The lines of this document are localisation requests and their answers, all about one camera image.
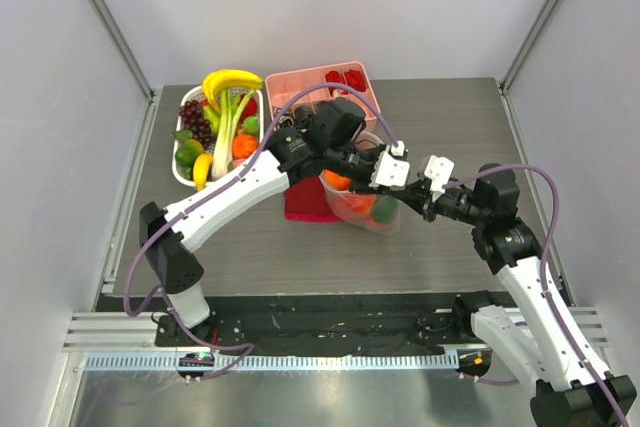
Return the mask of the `clear polka dot zip bag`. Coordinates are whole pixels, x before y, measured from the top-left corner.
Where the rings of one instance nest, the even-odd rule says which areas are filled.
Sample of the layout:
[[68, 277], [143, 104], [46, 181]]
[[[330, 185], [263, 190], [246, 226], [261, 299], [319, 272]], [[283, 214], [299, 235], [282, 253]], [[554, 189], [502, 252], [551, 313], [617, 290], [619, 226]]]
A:
[[391, 235], [400, 225], [400, 203], [381, 193], [365, 193], [380, 154], [382, 140], [363, 131], [347, 150], [338, 170], [324, 170], [321, 183], [330, 210], [341, 220], [380, 235]]

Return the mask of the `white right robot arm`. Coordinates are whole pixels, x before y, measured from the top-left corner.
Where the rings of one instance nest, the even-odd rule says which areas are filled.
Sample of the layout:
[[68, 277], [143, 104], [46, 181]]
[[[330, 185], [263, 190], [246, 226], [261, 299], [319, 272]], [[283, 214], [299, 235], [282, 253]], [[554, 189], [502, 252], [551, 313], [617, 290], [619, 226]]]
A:
[[396, 197], [432, 222], [442, 216], [471, 225], [474, 248], [507, 289], [525, 322], [518, 327], [505, 309], [477, 292], [458, 301], [451, 327], [457, 338], [478, 338], [491, 347], [531, 393], [538, 426], [625, 426], [637, 390], [616, 375], [581, 331], [552, 278], [552, 238], [539, 241], [518, 215], [516, 171], [539, 174], [559, 209], [557, 187], [542, 169], [525, 164], [486, 164], [465, 181], [451, 177], [452, 162], [437, 157]]

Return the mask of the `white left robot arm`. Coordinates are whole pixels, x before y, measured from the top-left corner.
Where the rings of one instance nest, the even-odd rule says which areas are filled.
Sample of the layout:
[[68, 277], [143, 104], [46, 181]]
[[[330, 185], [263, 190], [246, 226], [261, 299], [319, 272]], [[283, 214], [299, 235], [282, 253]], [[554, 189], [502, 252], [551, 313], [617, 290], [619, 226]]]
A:
[[204, 269], [195, 253], [223, 226], [324, 170], [373, 189], [405, 181], [394, 174], [404, 167], [405, 144], [390, 137], [388, 143], [363, 150], [357, 138], [364, 124], [364, 113], [354, 102], [324, 102], [300, 125], [272, 123], [257, 150], [210, 186], [164, 209], [154, 202], [141, 209], [137, 257], [154, 270], [187, 343], [200, 346], [212, 336], [211, 309], [201, 286]]

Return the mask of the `orange fruit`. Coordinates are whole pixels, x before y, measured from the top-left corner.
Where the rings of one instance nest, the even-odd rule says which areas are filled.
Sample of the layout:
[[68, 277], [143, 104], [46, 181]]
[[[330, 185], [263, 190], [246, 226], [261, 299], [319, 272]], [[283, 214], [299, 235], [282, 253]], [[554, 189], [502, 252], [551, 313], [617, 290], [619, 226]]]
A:
[[329, 170], [324, 171], [324, 178], [328, 185], [336, 191], [348, 191], [351, 185], [351, 180], [349, 178]]

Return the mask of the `orange persimmon tomato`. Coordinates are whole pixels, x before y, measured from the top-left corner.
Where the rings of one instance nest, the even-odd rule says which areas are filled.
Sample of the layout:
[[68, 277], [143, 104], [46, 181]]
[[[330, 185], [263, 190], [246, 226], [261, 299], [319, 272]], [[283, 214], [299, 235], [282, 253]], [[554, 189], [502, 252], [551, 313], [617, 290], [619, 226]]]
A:
[[369, 214], [375, 200], [376, 196], [373, 194], [347, 193], [334, 197], [330, 201], [330, 207], [344, 221], [359, 221]]

